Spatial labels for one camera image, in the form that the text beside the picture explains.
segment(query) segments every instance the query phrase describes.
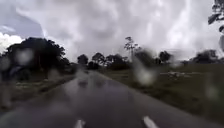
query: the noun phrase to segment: raindrop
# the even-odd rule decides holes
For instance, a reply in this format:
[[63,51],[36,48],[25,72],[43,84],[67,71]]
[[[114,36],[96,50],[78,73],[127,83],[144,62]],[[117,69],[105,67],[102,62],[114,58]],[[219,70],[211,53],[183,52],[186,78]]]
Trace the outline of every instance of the raindrop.
[[60,73],[56,69],[51,69],[48,72],[48,79],[49,80],[57,80],[57,78],[59,78],[59,77],[60,77]]
[[137,81],[143,85],[152,85],[156,80],[156,71],[153,69],[147,69],[143,64],[134,58],[134,75]]
[[220,37],[219,45],[220,45],[220,48],[222,49],[222,51],[224,51],[224,35],[222,35]]
[[17,51],[16,61],[19,65],[27,65],[33,59],[33,51],[31,49],[25,49]]
[[209,100],[217,100],[218,99],[218,90],[214,86],[208,86],[206,88],[206,96]]
[[0,70],[1,71],[7,70],[10,67],[10,64],[11,64],[11,62],[10,62],[8,57],[1,58],[1,60],[0,60]]

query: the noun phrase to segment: bush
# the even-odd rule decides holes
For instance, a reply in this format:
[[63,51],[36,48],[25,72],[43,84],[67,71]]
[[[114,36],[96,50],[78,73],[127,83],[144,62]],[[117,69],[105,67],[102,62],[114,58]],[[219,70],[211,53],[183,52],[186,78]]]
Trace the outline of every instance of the bush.
[[88,70],[98,70],[100,68],[99,64],[94,62],[89,62],[87,66]]
[[126,62],[112,63],[108,65],[107,68],[111,70],[125,70],[130,69],[130,65]]

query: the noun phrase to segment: tree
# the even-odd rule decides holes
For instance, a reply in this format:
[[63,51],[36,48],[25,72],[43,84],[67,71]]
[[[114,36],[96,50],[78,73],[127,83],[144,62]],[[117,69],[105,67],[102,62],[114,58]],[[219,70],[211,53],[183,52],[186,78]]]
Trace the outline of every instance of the tree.
[[30,37],[20,44],[10,45],[3,55],[10,58],[12,67],[23,66],[32,70],[48,71],[52,67],[60,68],[64,51],[65,49],[54,41]]
[[139,51],[135,53],[135,57],[145,66],[151,67],[155,65],[153,57],[147,51]]
[[211,49],[199,52],[196,57],[193,58],[193,62],[195,63],[213,63],[217,60],[218,56],[216,55],[216,51]]
[[[213,14],[208,18],[208,24],[213,24],[215,21],[224,20],[224,0],[214,0],[214,5],[212,6]],[[219,28],[219,32],[223,32],[224,26]]]
[[163,51],[159,53],[159,58],[163,63],[167,63],[167,61],[169,61],[171,57],[172,55],[168,53],[167,51]]
[[94,63],[93,61],[90,61],[89,63],[88,63],[88,69],[89,70],[97,70],[97,69],[99,69],[99,64],[97,64],[97,63]]
[[85,54],[80,55],[78,58],[78,64],[86,66],[88,63],[88,57]]
[[124,48],[127,51],[131,52],[131,57],[133,57],[135,50],[139,50],[141,49],[140,47],[138,47],[138,44],[134,43],[134,40],[131,37],[126,37],[125,38],[128,42],[125,44]]
[[107,65],[111,64],[114,62],[114,55],[109,55],[106,57],[106,63]]
[[108,60],[110,60],[110,63],[107,64],[107,68],[112,70],[123,70],[130,68],[129,64],[124,61],[124,58],[119,55],[109,55],[107,57]]
[[101,64],[101,65],[105,65],[106,63],[106,58],[104,57],[103,54],[101,53],[96,53],[93,57],[92,57],[92,61],[97,63],[97,64]]

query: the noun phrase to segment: asphalt road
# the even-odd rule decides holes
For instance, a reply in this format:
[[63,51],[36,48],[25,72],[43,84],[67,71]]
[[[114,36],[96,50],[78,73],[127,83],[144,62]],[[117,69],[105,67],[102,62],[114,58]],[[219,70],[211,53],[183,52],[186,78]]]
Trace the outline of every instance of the asphalt road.
[[0,128],[145,128],[144,116],[159,128],[222,128],[141,94],[101,74],[76,79],[0,118]]

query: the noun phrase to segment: gray cloud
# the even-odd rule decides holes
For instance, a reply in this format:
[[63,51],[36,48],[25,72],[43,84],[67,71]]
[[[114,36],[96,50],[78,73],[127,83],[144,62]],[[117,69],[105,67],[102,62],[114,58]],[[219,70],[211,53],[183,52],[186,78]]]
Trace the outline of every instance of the gray cloud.
[[16,0],[12,3],[16,13],[39,23],[47,38],[63,45],[72,60],[81,53],[92,55],[96,51],[125,54],[126,36],[157,52],[179,51],[180,58],[206,48],[219,49],[217,25],[207,25],[212,1]]
[[0,1],[0,25],[1,32],[9,35],[20,35],[22,38],[43,36],[41,26],[18,14],[10,1]]

